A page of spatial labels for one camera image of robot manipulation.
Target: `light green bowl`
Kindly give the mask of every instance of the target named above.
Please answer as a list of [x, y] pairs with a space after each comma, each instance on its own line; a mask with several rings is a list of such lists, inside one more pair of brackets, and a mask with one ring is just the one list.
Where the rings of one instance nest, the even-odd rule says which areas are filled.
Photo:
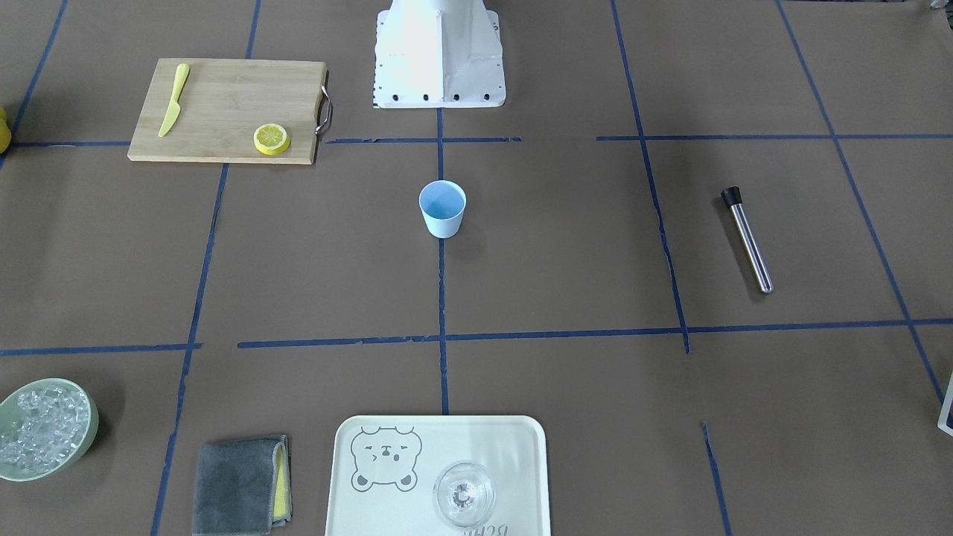
[[0, 402], [0, 432], [6, 432], [14, 421], [24, 419], [26, 412], [20, 409], [20, 406], [16, 404], [16, 399], [18, 396], [20, 396], [20, 393], [32, 391], [34, 389], [43, 389], [45, 387], [54, 385], [58, 385], [64, 389], [69, 389], [70, 391], [78, 391], [83, 393], [86, 395], [86, 400], [90, 401], [90, 418], [86, 422], [86, 430], [83, 432], [83, 439], [81, 440], [79, 446], [67, 456], [63, 463], [45, 473], [38, 475], [17, 469], [16, 465], [4, 464], [0, 462], [0, 478], [13, 482], [27, 482], [41, 479], [43, 477], [50, 476], [53, 473], [62, 471], [72, 464], [75, 464], [76, 460], [79, 460], [80, 457], [86, 453], [86, 450], [90, 448], [92, 440], [96, 437], [96, 429], [99, 428], [99, 412], [96, 410], [96, 404], [92, 401], [90, 394], [84, 391], [82, 387], [73, 383], [72, 381], [62, 380], [60, 378], [46, 378], [43, 380], [34, 381], [33, 383], [28, 383], [14, 391], [13, 394], [8, 396], [6, 400]]

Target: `gray towel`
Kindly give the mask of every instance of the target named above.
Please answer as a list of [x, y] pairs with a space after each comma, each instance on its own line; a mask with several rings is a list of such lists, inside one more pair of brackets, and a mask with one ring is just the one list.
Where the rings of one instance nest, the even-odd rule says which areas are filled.
[[288, 436], [202, 445], [195, 473], [193, 536], [258, 536], [291, 520], [290, 508], [284, 518], [273, 519], [278, 447], [287, 456]]

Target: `bear ear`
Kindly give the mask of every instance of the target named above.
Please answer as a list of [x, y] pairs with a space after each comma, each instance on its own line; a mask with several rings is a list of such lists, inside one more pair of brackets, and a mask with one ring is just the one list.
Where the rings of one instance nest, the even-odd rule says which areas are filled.
[[360, 471], [355, 471], [355, 474], [351, 476], [351, 485], [357, 491], [367, 491], [368, 489], [371, 489], [371, 486], [374, 485], [374, 483], [369, 481], [364, 475], [360, 474]]
[[394, 484], [400, 491], [410, 491], [411, 489], [414, 489], [414, 486], [416, 485], [416, 473], [411, 471], [410, 474], [398, 480]]

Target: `bowl of ice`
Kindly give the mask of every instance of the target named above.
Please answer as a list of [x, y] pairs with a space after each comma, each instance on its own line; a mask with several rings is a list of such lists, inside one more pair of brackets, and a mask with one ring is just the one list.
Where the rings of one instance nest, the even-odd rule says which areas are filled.
[[82, 387], [46, 378], [0, 402], [0, 478], [26, 482], [74, 464], [90, 448], [99, 413]]

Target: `knife handle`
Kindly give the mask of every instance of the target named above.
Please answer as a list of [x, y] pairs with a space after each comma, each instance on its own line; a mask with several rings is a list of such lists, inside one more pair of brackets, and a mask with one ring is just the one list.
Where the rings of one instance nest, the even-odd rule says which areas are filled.
[[175, 68], [175, 81], [172, 83], [172, 100], [178, 102], [179, 95], [182, 94], [182, 88], [185, 87], [185, 79], [189, 77], [189, 64], [180, 63]]

